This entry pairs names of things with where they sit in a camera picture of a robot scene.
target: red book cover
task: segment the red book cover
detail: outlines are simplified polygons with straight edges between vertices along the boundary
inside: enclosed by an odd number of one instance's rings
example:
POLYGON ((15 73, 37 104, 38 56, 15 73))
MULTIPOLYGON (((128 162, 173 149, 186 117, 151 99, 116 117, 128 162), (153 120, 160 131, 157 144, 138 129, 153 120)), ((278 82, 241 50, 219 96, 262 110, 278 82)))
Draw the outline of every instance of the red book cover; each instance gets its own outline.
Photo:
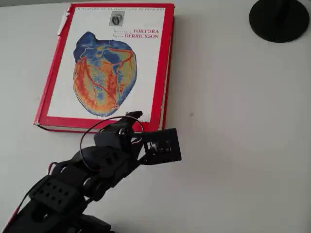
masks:
POLYGON ((167 3, 71 4, 34 125, 85 132, 142 111, 146 131, 164 128, 173 12, 167 3))

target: black cable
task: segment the black cable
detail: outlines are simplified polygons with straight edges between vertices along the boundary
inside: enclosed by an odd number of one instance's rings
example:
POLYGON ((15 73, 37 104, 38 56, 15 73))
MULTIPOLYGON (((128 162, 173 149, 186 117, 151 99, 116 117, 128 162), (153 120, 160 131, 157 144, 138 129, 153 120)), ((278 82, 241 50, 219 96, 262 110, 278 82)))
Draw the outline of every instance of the black cable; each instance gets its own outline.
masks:
POLYGON ((101 121, 97 122, 95 125, 93 125, 91 128, 89 128, 89 129, 82 135, 81 140, 80 140, 80 155, 81 155, 81 159, 82 159, 84 165, 85 165, 89 170, 94 171, 94 172, 98 171, 98 170, 92 169, 92 168, 91 168, 89 165, 87 165, 87 163, 86 163, 86 160, 85 160, 85 158, 84 158, 84 156, 83 156, 83 152, 82 152, 82 141, 83 141, 83 138, 85 137, 85 135, 87 135, 88 132, 90 132, 94 127, 98 126, 99 124, 101 124, 101 123, 103 123, 103 122, 105 122, 105 121, 107 121, 107 120, 112 120, 112 119, 117 119, 117 118, 130 118, 130 119, 134 119, 136 122, 138 122, 138 123, 140 124, 140 126, 141 126, 141 128, 142 128, 142 133, 144 133, 144 126, 142 125, 142 123, 141 123, 138 119, 136 119, 135 117, 132 117, 132 116, 114 116, 114 117, 110 117, 110 118, 107 118, 107 119, 104 119, 104 120, 101 120, 101 121))
POLYGON ((2 230, 1 233, 3 233, 3 232, 10 226, 10 223, 14 220, 14 218, 15 218, 16 215, 18 214, 19 209, 21 208, 21 206, 22 206, 23 202, 25 201, 26 197, 27 197, 27 196, 29 195, 29 193, 34 189, 34 187, 35 187, 38 183, 40 183, 43 179, 44 179, 44 177, 43 177, 41 180, 39 180, 37 183, 35 183, 35 185, 32 186, 31 189, 29 189, 29 190, 27 191, 27 193, 25 194, 24 198, 21 200, 21 203, 17 206, 16 210, 13 212, 13 215, 11 216, 11 218, 9 219, 9 221, 7 222, 7 224, 5 225, 5 227, 3 228, 3 230, 2 230))

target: white table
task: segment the white table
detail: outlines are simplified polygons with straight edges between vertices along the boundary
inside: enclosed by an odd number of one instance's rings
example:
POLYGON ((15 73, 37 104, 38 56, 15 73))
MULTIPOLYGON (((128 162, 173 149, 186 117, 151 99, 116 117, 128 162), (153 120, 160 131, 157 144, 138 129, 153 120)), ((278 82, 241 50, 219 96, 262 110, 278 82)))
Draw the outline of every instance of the white table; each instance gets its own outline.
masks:
MULTIPOLYGON (((175 1, 167 127, 183 160, 140 167, 87 214, 120 233, 309 232, 311 27, 264 41, 248 24, 254 3, 175 1)), ((51 161, 78 150, 80 134, 32 125, 67 6, 0 8, 1 226, 51 161)))

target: blood vessel illustration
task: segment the blood vessel illustration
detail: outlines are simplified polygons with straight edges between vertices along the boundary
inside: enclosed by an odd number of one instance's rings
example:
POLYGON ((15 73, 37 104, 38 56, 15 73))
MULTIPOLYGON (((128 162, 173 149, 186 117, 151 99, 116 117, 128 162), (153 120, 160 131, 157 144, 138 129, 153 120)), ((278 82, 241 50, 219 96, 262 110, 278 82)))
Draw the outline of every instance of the blood vessel illustration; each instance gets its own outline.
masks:
POLYGON ((136 82, 136 55, 131 47, 121 41, 98 40, 87 32, 78 40, 73 56, 73 91, 79 102, 94 115, 113 114, 136 82))

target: white surface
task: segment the white surface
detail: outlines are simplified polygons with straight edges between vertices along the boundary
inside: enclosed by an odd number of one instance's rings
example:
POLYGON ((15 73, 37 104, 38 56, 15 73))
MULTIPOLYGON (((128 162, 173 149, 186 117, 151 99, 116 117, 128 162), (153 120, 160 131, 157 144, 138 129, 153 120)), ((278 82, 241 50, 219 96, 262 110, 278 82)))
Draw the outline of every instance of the white surface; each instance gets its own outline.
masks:
MULTIPOLYGON (((176 1, 167 126, 183 161, 140 167, 88 214, 121 233, 310 231, 311 28, 266 42, 248 24, 254 2, 176 1)), ((67 6, 0 8, 1 225, 78 150, 80 134, 32 126, 67 6)))
POLYGON ((81 36, 86 32, 91 32, 98 40, 114 39, 126 43, 136 56, 137 79, 135 85, 119 109, 108 117, 123 116, 131 111, 142 111, 145 114, 140 120, 150 122, 165 8, 159 8, 157 11, 152 8, 123 8, 122 27, 109 26, 111 13, 117 10, 120 8, 76 9, 57 74, 49 116, 105 118, 89 113, 78 101, 73 91, 73 74, 76 65, 73 51, 81 36), (134 33, 134 29, 153 29, 158 31, 158 38, 124 38, 124 34, 119 33, 119 31, 128 34, 134 33))

